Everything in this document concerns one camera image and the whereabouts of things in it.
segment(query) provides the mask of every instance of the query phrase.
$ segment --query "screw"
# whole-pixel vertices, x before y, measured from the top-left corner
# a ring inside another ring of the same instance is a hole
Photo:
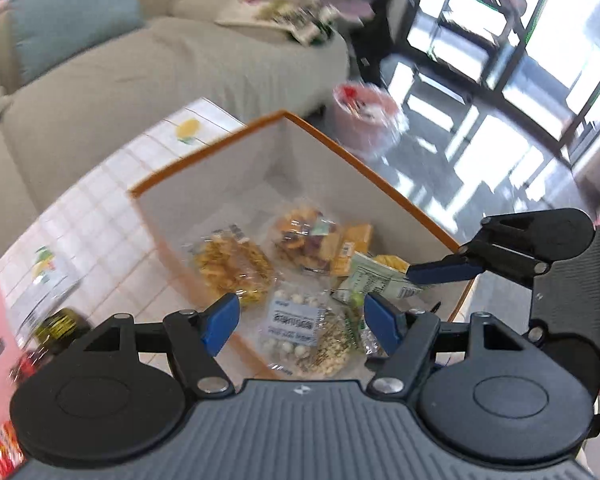
[[[535,326],[531,330],[529,330],[529,333],[526,335],[526,338],[529,339],[529,341],[531,341],[532,343],[537,343],[542,339],[542,336],[544,336],[544,330],[542,329],[542,327]]]
[[[395,377],[380,377],[373,382],[373,387],[381,394],[397,394],[404,389],[404,383]]]
[[[203,377],[198,381],[198,388],[207,394],[220,394],[227,391],[229,383],[222,377]]]
[[[549,269],[549,266],[544,262],[539,262],[534,267],[534,272],[536,274],[544,274]]]

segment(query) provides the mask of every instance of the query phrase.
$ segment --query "yellow snack package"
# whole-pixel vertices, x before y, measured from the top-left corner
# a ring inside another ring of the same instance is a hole
[[[391,256],[390,254],[378,254],[378,256],[374,258],[374,261],[398,270],[399,272],[407,272],[407,269],[409,268],[409,264],[402,258]]]
[[[340,247],[331,261],[332,276],[349,275],[353,255],[367,253],[373,231],[374,228],[371,224],[352,225],[345,228]]]

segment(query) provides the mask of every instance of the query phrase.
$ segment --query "beige sofa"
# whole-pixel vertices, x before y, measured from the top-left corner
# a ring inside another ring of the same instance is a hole
[[[340,36],[303,48],[282,33],[213,23],[227,0],[140,0],[145,28],[21,87],[0,13],[0,256],[62,193],[144,129],[207,97],[241,121],[305,114],[347,76]]]

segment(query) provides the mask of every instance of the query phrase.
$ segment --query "sticker label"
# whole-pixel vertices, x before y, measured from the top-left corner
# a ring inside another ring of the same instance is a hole
[[[342,248],[340,250],[341,258],[350,258],[353,256],[353,253],[356,251],[356,243],[355,242],[344,242],[342,244]]]
[[[274,299],[267,313],[267,335],[291,343],[316,346],[317,329],[324,310],[292,301]]]

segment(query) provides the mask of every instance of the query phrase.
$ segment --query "plastic bag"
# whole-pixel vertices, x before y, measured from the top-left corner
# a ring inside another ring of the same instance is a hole
[[[276,278],[269,259],[235,225],[213,232],[189,253],[209,289],[218,298],[234,292],[241,307],[263,303]]]
[[[409,129],[406,115],[388,92],[351,81],[333,89],[328,121],[335,140],[363,160],[383,156]]]
[[[280,258],[321,273],[329,272],[341,237],[340,225],[309,205],[298,206],[278,218],[270,234]]]
[[[344,319],[328,308],[326,291],[278,282],[270,295],[260,348],[273,369],[306,379],[324,379],[348,361],[351,343]]]

